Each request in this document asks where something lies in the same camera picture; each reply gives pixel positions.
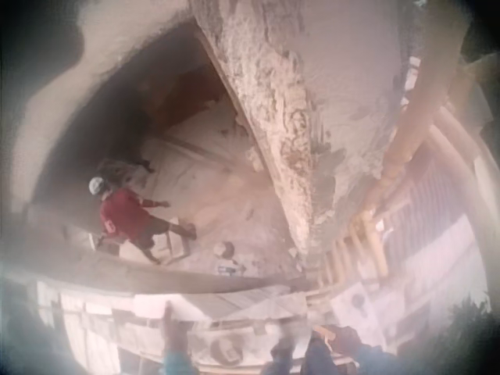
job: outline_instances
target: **construction site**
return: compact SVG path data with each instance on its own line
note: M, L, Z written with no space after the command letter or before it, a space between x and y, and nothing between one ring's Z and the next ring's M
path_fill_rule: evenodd
M199 373L265 373L284 338L308 373L320 338L356 374L328 327L405 358L464 301L500 320L500 58L467 7L20 3L5 373L164 373L175 321Z

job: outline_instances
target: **concrete floor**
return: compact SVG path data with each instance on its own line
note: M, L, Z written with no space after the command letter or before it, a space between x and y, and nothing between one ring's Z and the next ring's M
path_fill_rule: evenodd
M245 152L252 144L234 122L234 110L226 98L170 128L166 135L250 166ZM165 220L179 217L194 223L198 231L198 240L191 242L191 255L168 265L169 269L217 274L224 261L214 256L213 247L231 241L234 259L246 268L243 276L298 275L288 254L293 246L288 225L264 173L245 175L208 166L159 139L146 141L142 154L155 173L137 171L131 187L145 198L170 202L170 208L151 209L151 214ZM122 246L120 256L148 263L130 246Z

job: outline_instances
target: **helmet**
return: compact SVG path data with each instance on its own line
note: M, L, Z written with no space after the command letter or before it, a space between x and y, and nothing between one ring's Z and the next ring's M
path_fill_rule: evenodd
M88 190L91 191L92 195L97 195L101 193L104 186L105 186L105 181L102 177L94 177L88 184Z

